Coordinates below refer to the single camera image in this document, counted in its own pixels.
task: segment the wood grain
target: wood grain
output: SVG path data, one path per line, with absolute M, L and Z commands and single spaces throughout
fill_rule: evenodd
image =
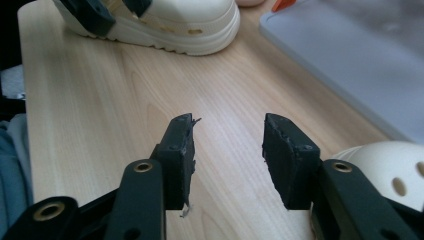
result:
M 169 121 L 193 113 L 193 209 L 167 214 L 168 239 L 312 239 L 308 212 L 286 211 L 261 156 L 265 113 L 292 119 L 329 158 L 387 140 L 258 30 L 267 0 L 241 9 L 223 51 L 189 57 L 78 36 L 52 1 L 19 12 L 36 201 L 85 204 L 148 158 Z

